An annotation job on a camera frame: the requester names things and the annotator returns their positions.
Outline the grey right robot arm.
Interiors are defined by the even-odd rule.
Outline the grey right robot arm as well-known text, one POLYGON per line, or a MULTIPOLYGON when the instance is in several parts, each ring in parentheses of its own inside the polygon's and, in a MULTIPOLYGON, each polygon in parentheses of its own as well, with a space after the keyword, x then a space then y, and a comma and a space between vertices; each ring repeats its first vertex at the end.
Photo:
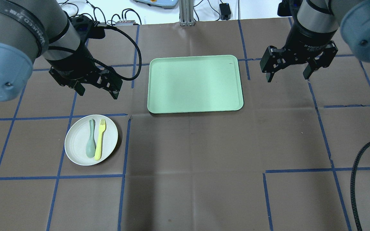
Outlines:
POLYGON ((370 0, 282 0, 277 14, 291 16, 293 24, 285 45, 268 46, 260 60, 267 82, 291 65, 307 64, 306 80, 329 67, 338 52, 332 40, 338 30, 355 57, 370 63, 370 0))

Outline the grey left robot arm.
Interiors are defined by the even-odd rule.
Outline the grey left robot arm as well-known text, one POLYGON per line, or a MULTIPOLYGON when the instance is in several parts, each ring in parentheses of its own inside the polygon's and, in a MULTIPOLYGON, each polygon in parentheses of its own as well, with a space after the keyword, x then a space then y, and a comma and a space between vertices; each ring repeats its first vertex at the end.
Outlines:
POLYGON ((98 22, 70 18, 55 0, 0 0, 0 101, 20 94, 41 56, 58 85, 82 96, 83 84, 90 84, 117 99, 121 77, 99 69, 85 45, 104 36, 98 22))

